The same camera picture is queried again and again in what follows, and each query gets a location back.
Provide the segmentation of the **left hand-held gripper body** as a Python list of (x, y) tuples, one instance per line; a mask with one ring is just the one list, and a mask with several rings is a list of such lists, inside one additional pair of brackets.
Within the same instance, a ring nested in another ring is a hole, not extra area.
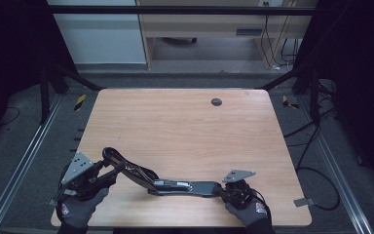
[(67, 196), (74, 196), (79, 200), (90, 200), (101, 189), (109, 188), (110, 186), (95, 185), (100, 176), (111, 172), (117, 165), (110, 160), (103, 160), (108, 162), (108, 167), (100, 167), (99, 161), (95, 163), (82, 152), (77, 151), (64, 169), (58, 186), (57, 198), (62, 200)]

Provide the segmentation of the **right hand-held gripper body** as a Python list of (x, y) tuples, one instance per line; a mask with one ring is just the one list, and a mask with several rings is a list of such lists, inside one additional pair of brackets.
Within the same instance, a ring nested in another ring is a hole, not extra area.
[(245, 179), (255, 176), (254, 171), (232, 170), (224, 178), (225, 188), (222, 192), (227, 193), (227, 197), (222, 197), (225, 203), (232, 204), (237, 209), (245, 208), (252, 200), (253, 192)]

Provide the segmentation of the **black stapler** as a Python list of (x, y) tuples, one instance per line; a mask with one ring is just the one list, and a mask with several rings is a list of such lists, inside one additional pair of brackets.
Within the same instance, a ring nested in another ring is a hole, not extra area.
[(156, 196), (168, 195), (191, 195), (205, 198), (216, 197), (215, 181), (183, 181), (159, 178), (158, 175), (150, 169), (139, 166), (128, 161), (121, 153), (112, 147), (105, 147), (102, 150), (104, 159), (110, 160), (116, 164), (126, 163), (122, 170), (127, 178), (136, 184), (147, 189), (147, 192)]

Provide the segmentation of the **person's right hand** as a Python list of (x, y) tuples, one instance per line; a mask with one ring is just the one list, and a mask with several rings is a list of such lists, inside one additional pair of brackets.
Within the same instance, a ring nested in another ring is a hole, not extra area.
[(238, 220), (240, 220), (246, 227), (255, 223), (271, 223), (268, 215), (268, 209), (260, 201), (253, 200), (241, 210), (235, 208), (230, 203), (226, 203), (225, 208), (230, 214), (234, 215)]

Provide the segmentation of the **person's left hand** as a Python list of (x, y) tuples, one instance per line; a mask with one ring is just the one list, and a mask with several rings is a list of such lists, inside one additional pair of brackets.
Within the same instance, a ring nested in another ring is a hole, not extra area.
[(101, 189), (93, 198), (88, 201), (81, 201), (73, 196), (68, 196), (63, 202), (56, 206), (58, 219), (75, 227), (88, 227), (88, 222), (95, 211), (95, 208), (108, 195), (109, 189)]

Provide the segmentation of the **yellow-black floor tape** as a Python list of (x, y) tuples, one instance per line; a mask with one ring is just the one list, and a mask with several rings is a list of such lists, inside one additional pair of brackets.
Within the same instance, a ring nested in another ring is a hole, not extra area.
[(80, 95), (74, 106), (74, 111), (79, 111), (87, 95)]
[(299, 109), (300, 108), (300, 106), (298, 104), (290, 103), (288, 101), (287, 96), (282, 96), (282, 105), (286, 106), (286, 107), (289, 107), (289, 108), (292, 108), (292, 109)]

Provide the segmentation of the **black metal stand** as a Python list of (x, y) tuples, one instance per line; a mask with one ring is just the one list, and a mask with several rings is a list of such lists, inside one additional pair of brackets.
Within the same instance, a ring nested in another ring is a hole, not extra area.
[(49, 85), (52, 85), (57, 94), (65, 94), (69, 87), (64, 78), (68, 77), (92, 91), (101, 91), (103, 87), (87, 80), (77, 71), (67, 69), (57, 63), (44, 63), (40, 70), (40, 92), (41, 92), (41, 121), (44, 124), (50, 116)]
[(259, 87), (259, 90), (270, 91), (277, 85), (293, 77), (297, 78), (292, 88), (294, 94), (303, 94), (307, 87), (310, 87), (310, 117), (314, 121), (314, 124), (318, 126), (320, 120), (318, 110), (318, 72), (312, 65), (300, 65), (298, 67), (294, 67), (281, 77)]

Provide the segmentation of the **white cabinet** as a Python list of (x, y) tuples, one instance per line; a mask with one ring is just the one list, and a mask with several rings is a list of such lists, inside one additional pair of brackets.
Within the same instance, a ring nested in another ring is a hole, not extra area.
[(138, 15), (54, 14), (76, 64), (145, 64)]

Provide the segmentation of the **dark elongated object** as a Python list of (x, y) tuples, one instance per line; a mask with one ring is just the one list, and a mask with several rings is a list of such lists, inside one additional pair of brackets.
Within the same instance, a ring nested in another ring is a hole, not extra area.
[(169, 37), (163, 37), (162, 40), (165, 43), (171, 44), (171, 45), (189, 45), (189, 44), (195, 44), (197, 43), (197, 38), (169, 38)]

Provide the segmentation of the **black curtain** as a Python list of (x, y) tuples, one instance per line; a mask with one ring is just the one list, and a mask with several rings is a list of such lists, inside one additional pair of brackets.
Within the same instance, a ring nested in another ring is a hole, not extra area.
[(0, 0), (0, 120), (11, 95), (39, 83), (38, 45), (46, 57), (76, 69), (55, 17), (44, 8), (48, 0)]
[(358, 154), (374, 170), (374, 0), (318, 0), (297, 58), (318, 41), (315, 67), (336, 84), (336, 106)]

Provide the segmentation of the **wooden desk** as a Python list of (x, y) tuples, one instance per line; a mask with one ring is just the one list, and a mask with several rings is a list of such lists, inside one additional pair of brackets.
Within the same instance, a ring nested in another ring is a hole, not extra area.
[[(137, 6), (315, 7), (318, 0), (135, 0)], [(279, 64), (279, 51), (289, 38), (301, 40), (309, 16), (140, 15), (144, 51), (152, 59), (157, 38), (244, 37), (254, 40), (267, 68)]]

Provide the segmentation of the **aluminium floor rail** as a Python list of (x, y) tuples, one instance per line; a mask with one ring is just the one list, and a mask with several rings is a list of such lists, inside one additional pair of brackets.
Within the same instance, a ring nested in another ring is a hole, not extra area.
[(356, 195), (337, 164), (324, 135), (320, 132), (320, 127), (313, 125), (310, 129), (313, 131), (313, 134), (309, 143), (313, 143), (318, 148), (318, 155), (321, 157), (323, 165), (327, 169), (326, 177), (339, 196), (338, 202), (345, 208), (355, 229), (355, 233), (374, 234)]
[(59, 107), (63, 101), (64, 95), (55, 95), (54, 100), (50, 105), (50, 112), (47, 119), (39, 125), (32, 140), (28, 143), (17, 167), (15, 168), (12, 176), (7, 183), (4, 191), (0, 196), (0, 224), (11, 206), (18, 190), (33, 162), (37, 152), (39, 151), (41, 144), (43, 143), (46, 134), (51, 127), (56, 115), (59, 111)]

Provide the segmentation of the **black horizontal frame bar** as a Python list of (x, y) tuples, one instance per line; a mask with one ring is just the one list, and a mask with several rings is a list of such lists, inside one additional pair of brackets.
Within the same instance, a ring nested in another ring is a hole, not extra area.
[(124, 14), (124, 15), (263, 15), (312, 16), (315, 8), (210, 7), (210, 6), (76, 6), (50, 5), (54, 14)]

